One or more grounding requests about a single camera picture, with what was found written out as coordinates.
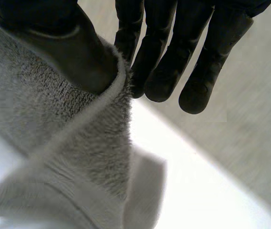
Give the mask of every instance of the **white sink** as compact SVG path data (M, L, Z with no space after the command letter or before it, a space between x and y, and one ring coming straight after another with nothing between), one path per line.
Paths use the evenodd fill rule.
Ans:
M156 229L271 229L268 206L153 111L139 101L132 105L134 145L166 161L166 188ZM24 160L0 140L0 180Z

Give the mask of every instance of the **terry cloth towel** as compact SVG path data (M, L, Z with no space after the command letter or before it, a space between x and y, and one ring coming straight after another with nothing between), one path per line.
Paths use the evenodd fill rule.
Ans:
M130 186L129 67L102 42L118 57L118 75L94 96L0 30L0 134L29 157L0 182L0 216L58 219L80 229L135 228L132 210L124 209ZM145 219L149 226L157 205Z

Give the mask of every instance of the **gloved hand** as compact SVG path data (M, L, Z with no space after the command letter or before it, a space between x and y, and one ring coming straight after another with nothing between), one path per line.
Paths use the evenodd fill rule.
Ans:
M225 4L214 6L210 0L116 0L119 30L115 45L129 62L138 44L144 9L146 11L146 35L131 68L133 97L146 94L155 102L170 97L212 16L204 47L179 98L180 107L185 112L202 112L231 49L253 24L251 17L271 3L271 0L260 1L263 4L236 0L239 3L229 7ZM252 11L243 9L244 4L240 2L249 2L248 9ZM160 60L175 11L173 37Z
M117 75L77 0L0 0L0 27L84 91L100 94Z

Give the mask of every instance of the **white cloth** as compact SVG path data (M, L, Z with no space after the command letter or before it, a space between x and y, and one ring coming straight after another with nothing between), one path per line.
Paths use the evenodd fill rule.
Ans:
M0 217L78 229L155 224L161 183L151 186L157 179L143 169L130 183L129 68L102 42L118 57L118 75L96 97L0 30L0 134L29 157L0 182Z

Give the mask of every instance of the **gray floor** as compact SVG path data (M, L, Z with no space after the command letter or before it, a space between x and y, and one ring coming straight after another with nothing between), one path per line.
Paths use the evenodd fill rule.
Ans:
M81 0L96 31L114 42L118 27L114 0ZM172 97L161 104L141 100L168 118L177 131L206 152L271 206L271 6L234 47L206 110L184 113L179 94L200 53L196 52Z

